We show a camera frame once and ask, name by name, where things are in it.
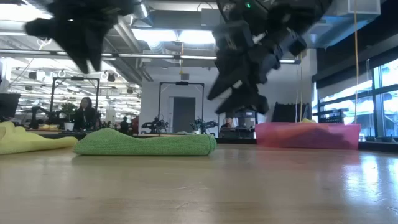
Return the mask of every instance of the desk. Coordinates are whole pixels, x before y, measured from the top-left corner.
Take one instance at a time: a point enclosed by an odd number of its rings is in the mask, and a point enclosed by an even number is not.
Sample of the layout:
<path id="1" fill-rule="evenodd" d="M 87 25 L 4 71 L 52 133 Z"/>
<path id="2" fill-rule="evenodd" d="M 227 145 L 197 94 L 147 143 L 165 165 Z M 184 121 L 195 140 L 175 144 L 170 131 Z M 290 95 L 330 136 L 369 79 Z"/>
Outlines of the desk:
<path id="1" fill-rule="evenodd" d="M 0 223 L 398 223 L 398 156 L 219 145 L 205 157 L 0 156 Z"/>

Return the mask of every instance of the door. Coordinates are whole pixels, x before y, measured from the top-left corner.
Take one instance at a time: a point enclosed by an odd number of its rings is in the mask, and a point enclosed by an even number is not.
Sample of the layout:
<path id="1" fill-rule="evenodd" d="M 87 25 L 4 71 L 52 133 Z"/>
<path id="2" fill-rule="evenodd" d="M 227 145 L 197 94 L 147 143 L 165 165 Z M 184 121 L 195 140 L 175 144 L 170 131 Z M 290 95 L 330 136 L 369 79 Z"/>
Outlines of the door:
<path id="1" fill-rule="evenodd" d="M 195 98 L 174 97 L 173 132 L 192 132 L 190 123 L 195 120 Z"/>

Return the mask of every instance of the yellow towel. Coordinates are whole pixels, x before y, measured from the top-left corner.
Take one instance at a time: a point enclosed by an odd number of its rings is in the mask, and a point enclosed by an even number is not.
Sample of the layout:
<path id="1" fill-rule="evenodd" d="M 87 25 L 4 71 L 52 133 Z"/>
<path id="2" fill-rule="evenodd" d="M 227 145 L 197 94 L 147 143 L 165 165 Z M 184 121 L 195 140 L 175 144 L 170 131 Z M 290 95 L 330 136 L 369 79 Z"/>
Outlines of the yellow towel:
<path id="1" fill-rule="evenodd" d="M 12 122 L 0 123 L 0 155 L 61 149 L 73 147 L 76 143 L 75 137 L 47 139 L 35 133 L 27 133 L 23 127 L 15 127 Z"/>

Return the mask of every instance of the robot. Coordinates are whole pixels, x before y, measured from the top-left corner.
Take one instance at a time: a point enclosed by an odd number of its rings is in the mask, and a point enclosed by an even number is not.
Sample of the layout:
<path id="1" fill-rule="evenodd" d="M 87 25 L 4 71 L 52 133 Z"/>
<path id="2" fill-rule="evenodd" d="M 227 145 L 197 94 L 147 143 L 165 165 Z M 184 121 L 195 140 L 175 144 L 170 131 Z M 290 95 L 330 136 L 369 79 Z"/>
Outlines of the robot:
<path id="1" fill-rule="evenodd" d="M 307 48 L 302 35 L 333 0 L 275 0 L 269 6 L 260 0 L 220 1 L 225 23 L 213 30 L 219 75 L 207 98 L 213 100 L 230 88 L 232 94 L 216 113 L 251 109 L 265 114 L 267 98 L 258 93 L 257 84 L 265 84 L 267 74 L 280 68 L 284 53 L 298 56 Z M 140 7 L 142 0 L 54 0 L 47 6 L 54 17 L 30 21 L 25 29 L 28 35 L 53 38 L 83 73 L 88 73 L 87 60 L 99 71 L 105 35 L 118 16 L 137 14 Z M 252 37 L 261 34 L 264 37 L 254 42 Z"/>

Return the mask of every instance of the green towel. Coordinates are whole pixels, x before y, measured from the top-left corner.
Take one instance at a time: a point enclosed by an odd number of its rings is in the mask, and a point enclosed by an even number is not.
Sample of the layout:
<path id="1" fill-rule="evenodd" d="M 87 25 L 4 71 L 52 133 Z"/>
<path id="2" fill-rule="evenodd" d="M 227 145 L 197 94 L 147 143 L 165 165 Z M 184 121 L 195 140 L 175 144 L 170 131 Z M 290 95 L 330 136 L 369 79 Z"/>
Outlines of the green towel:
<path id="1" fill-rule="evenodd" d="M 216 139 L 207 134 L 139 139 L 106 128 L 90 133 L 79 141 L 75 146 L 75 153 L 114 156 L 205 156 L 215 147 Z"/>

